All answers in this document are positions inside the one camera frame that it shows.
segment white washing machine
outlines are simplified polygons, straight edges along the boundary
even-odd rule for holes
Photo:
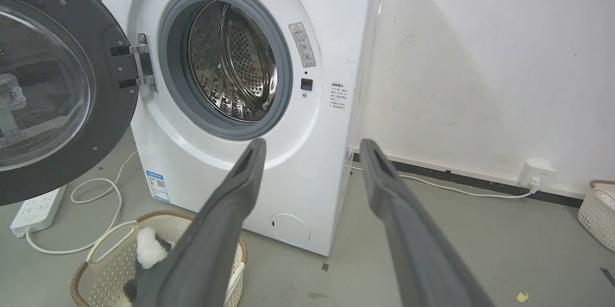
[[[152,197],[198,211],[262,137],[244,228],[329,255],[379,4],[0,0],[14,57],[0,60],[2,184],[27,196],[69,182],[132,118]]]

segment door hinge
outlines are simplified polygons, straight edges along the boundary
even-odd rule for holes
[[[146,85],[151,91],[158,92],[158,88],[156,87],[156,77],[154,76],[154,68],[152,67],[153,61],[150,54],[148,36],[145,33],[139,33],[137,39],[139,44],[136,46],[112,47],[111,55],[133,55],[136,63],[140,65],[141,68],[139,68],[139,75],[136,79],[134,79],[134,83],[132,83],[132,85]]]

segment power strip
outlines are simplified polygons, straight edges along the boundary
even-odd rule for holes
[[[11,223],[13,234],[22,238],[26,234],[27,228],[31,232],[48,228],[53,222],[53,217],[55,217],[55,212],[58,210],[65,190],[66,186],[62,186],[43,195],[25,200]]]

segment white fluffy cloth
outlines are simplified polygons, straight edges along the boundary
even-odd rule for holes
[[[149,269],[167,257],[165,248],[156,240],[152,228],[143,228],[136,235],[136,259],[144,269]]]

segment perforated plastic basket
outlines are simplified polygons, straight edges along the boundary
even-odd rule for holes
[[[613,197],[597,188],[596,183],[615,184],[611,181],[592,181],[591,191],[578,209],[578,221],[602,245],[615,252],[615,209],[609,205]]]
[[[163,210],[148,213],[132,222],[110,229],[92,247],[86,260],[79,266],[71,281],[71,297],[79,307],[124,307],[130,303],[123,286],[135,276],[136,233],[144,227],[153,228],[167,241],[176,242],[193,221],[194,216],[178,211]],[[96,251],[106,239],[117,231],[131,228],[130,233],[108,252],[94,259]],[[233,272],[226,289],[224,307],[237,307],[244,285],[244,267],[248,261],[246,243],[239,239]]]

